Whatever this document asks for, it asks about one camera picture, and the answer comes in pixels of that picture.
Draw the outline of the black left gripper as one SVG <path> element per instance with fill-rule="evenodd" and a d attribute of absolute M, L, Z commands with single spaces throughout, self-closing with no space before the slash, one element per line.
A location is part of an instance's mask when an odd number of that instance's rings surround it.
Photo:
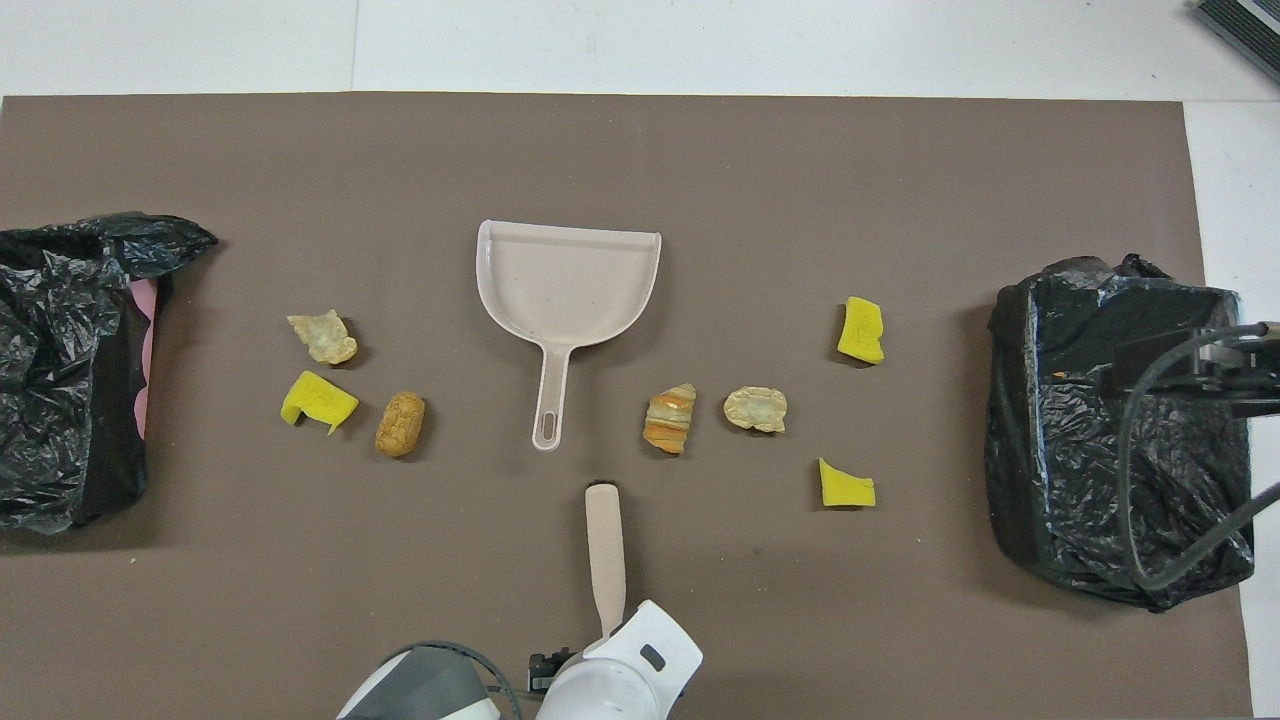
<path fill-rule="evenodd" d="M 576 652 L 571 648 L 559 648 L 552 653 L 531 653 L 527 661 L 527 691 L 530 693 L 547 693 L 562 670 Z"/>

